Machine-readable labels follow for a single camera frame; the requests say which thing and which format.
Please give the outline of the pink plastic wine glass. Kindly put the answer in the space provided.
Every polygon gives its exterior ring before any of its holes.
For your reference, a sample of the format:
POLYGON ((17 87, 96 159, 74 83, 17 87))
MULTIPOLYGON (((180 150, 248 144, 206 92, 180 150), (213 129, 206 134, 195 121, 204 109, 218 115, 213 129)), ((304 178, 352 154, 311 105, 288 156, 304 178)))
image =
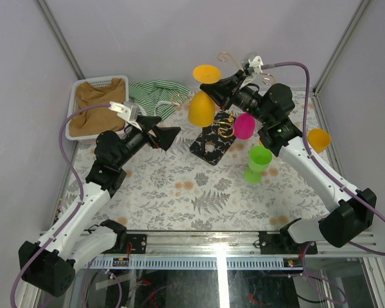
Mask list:
POLYGON ((234 135, 238 139, 249 139, 253 135, 254 129, 255 120, 247 113, 239 115, 234 122, 234 135))

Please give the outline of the gold wine glass rack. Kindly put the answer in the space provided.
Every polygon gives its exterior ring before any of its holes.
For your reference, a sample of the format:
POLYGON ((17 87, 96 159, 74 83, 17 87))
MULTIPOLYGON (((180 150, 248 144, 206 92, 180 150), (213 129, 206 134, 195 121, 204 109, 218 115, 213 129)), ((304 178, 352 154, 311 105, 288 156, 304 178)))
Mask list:
MULTIPOLYGON (((237 68, 241 70, 241 63, 237 64, 237 68)), ((265 85, 272 86, 276 82, 274 75, 265 72, 263 68, 262 74, 258 76, 262 77, 261 82, 265 85)), ((212 166, 218 164, 236 139, 234 135, 236 116, 227 111, 216 105, 214 122, 202 128, 201 134, 190 147, 191 153, 212 166)))

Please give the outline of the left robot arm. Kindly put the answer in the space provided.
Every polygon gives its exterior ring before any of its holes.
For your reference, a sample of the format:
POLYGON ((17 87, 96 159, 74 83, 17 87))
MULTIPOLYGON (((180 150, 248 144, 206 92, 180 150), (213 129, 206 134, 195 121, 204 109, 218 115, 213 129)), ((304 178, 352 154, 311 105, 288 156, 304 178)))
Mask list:
POLYGON ((124 137, 111 130, 98 135, 96 159, 78 197, 58 221, 37 242, 26 241, 19 248, 23 281, 54 297, 63 295, 76 273, 99 254, 123 252, 128 244, 126 227, 107 219, 90 235, 84 228, 121 187, 123 166, 145 145, 168 150, 180 127, 159 127, 159 116, 139 115, 124 137))

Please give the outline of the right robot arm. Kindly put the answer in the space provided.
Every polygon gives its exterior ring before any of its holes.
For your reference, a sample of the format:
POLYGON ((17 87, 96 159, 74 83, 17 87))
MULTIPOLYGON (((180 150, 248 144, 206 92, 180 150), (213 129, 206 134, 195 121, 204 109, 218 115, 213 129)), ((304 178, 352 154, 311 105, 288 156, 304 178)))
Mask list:
POLYGON ((222 110, 235 105, 262 123, 258 131, 263 146, 293 167, 321 198, 329 214, 315 219, 298 219, 284 228, 280 247, 294 253, 304 242, 325 240, 341 248, 372 225, 377 197, 343 179, 307 144, 303 133, 289 118, 295 107, 287 85, 273 84, 265 95, 246 82, 244 71, 229 78, 204 73, 200 89, 222 110))

